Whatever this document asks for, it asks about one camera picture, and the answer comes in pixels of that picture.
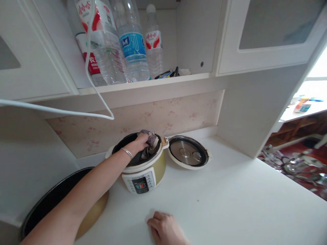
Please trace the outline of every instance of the white cabinet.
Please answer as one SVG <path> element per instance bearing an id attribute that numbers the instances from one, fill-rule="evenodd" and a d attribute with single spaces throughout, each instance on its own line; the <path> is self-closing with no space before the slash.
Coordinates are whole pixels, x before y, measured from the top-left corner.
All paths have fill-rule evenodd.
<path id="1" fill-rule="evenodd" d="M 143 33 L 148 3 L 158 7 L 164 69 L 178 66 L 191 75 L 102 86 L 101 93 L 147 87 L 154 94 L 160 85 L 169 91 L 162 99 L 168 99 L 212 91 L 217 76 L 306 63 L 327 26 L 325 0 L 139 0 Z M 70 29 L 66 4 L 3 1 L 1 99 L 38 101 L 95 93 Z M 125 105 L 120 98 L 117 106 Z M 137 102 L 136 96 L 128 98 L 130 104 Z"/>
<path id="2" fill-rule="evenodd" d="M 36 101 L 79 94 L 32 0 L 2 1 L 0 98 Z"/>
<path id="3" fill-rule="evenodd" d="M 325 0 L 230 0 L 216 76 L 306 63 L 327 26 Z"/>

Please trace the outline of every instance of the hand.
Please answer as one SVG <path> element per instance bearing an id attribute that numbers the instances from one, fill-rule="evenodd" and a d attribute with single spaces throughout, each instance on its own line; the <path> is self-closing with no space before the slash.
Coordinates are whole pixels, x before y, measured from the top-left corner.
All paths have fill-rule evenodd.
<path id="1" fill-rule="evenodd" d="M 147 224 L 151 226 L 156 245 L 191 245 L 174 216 L 170 214 L 157 211 Z"/>
<path id="2" fill-rule="evenodd" d="M 138 151 L 143 151 L 145 147 L 149 147 L 146 143 L 149 139 L 148 134 L 139 134 L 134 142 L 136 142 L 136 147 L 138 147 Z"/>

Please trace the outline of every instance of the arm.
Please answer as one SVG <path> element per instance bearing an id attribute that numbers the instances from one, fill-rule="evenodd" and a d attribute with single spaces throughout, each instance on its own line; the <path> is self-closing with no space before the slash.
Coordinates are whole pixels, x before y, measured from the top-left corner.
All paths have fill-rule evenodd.
<path id="1" fill-rule="evenodd" d="M 147 146 L 147 139 L 147 134 L 140 134 L 125 148 L 135 156 Z M 105 159 L 77 183 L 21 245 L 72 245 L 88 211 L 114 184 L 129 162 L 130 156 L 123 150 Z"/>

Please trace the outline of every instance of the plastic water bottle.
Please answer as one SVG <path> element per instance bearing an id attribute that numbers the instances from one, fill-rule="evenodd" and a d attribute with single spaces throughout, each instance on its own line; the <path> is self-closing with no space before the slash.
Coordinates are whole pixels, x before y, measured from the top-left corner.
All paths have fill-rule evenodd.
<path id="1" fill-rule="evenodd" d="M 145 43 L 147 49 L 147 61 L 149 63 L 150 75 L 154 79 L 164 72 L 164 52 L 162 49 L 161 32 L 156 17 L 156 7 L 149 4 L 146 8 L 147 13 L 147 33 Z"/>
<path id="2" fill-rule="evenodd" d="M 82 25 L 88 32 L 93 0 L 74 0 Z M 95 0 L 91 46 L 103 79 L 108 84 L 127 83 L 127 69 L 117 29 L 108 0 Z"/>
<path id="3" fill-rule="evenodd" d="M 149 80 L 145 46 L 135 0 L 112 0 L 117 30 L 132 82 Z"/>
<path id="4" fill-rule="evenodd" d="M 84 60 L 86 59 L 86 55 L 88 52 L 87 48 L 87 34 L 85 33 L 82 22 L 79 18 L 78 12 L 76 10 L 76 6 L 74 0 L 68 0 L 67 8 L 69 11 L 69 25 L 72 29 L 73 34 L 75 35 L 76 41 L 79 45 L 80 50 L 82 51 Z M 89 61 L 89 73 L 92 77 L 93 84 L 96 87 L 108 85 L 101 75 L 98 63 L 93 52 L 90 53 L 90 61 Z"/>

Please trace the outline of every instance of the rice cooker lid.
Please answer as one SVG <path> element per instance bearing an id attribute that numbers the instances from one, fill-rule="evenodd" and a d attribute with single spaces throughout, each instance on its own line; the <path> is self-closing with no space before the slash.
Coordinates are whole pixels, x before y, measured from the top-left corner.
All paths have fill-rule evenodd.
<path id="1" fill-rule="evenodd" d="M 198 141 L 183 135 L 171 137 L 168 150 L 173 160 L 187 169 L 201 169 L 209 161 L 207 150 Z"/>

